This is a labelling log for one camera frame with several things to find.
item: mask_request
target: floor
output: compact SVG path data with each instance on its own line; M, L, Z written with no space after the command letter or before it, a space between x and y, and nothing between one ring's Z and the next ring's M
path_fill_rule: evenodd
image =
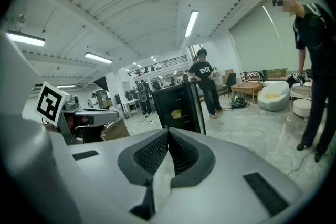
M251 97L247 95L244 98L251 101ZM222 107L229 106L230 99L227 94L220 96L219 101ZM242 109L225 111L218 114L217 119L210 118L205 103L202 102L201 104L207 135L244 146L285 174L297 169L302 159L309 152L312 152L304 159L299 170L292 171L289 174L289 177L304 192L313 188L324 177L332 163L333 155L329 154L331 153L330 147L334 152L336 151L335 137L321 161L319 163L314 161L313 148L323 130L325 115L313 147L299 152L296 150L296 146L301 141L307 122L290 111L289 103L284 110L279 112L268 112L254 104ZM125 124L130 135L161 128L156 112L153 112L147 118L135 114L129 119L125 119ZM154 176L154 198L157 210L169 198L169 184L173 177L172 158L167 154Z

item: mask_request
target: black pants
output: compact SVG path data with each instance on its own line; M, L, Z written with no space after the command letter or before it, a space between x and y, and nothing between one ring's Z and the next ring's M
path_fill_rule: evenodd
M151 103L149 101L149 96L147 95L146 102L140 102L142 113L144 115L152 113Z
M211 83L207 87L204 87L202 90L204 93L204 101L206 104L206 108L208 109L211 115L215 115L216 114L215 109L217 110L222 109L221 104L219 103L219 96L215 82Z
M323 116L324 104L328 97L327 120L320 141L316 147L318 154L326 152L336 132L336 80L314 79L312 85L311 111L304 131L302 143L311 146Z

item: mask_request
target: yellow cushion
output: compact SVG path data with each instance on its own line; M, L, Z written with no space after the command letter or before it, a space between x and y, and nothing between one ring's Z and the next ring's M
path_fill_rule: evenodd
M266 99L272 99L272 98L276 98L276 97L279 97L278 94L274 94L274 93L267 93L265 94L265 98Z

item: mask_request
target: white armchair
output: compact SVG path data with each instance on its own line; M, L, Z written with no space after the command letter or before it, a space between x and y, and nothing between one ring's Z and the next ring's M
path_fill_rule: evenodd
M290 89L287 82L280 81L264 87L258 93L258 105L267 111L280 111L289 101Z

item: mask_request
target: white round stool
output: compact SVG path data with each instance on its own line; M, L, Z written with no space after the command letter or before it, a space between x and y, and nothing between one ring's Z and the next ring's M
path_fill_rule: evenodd
M310 114L311 101L307 99L297 99L293 103L293 112L306 120Z

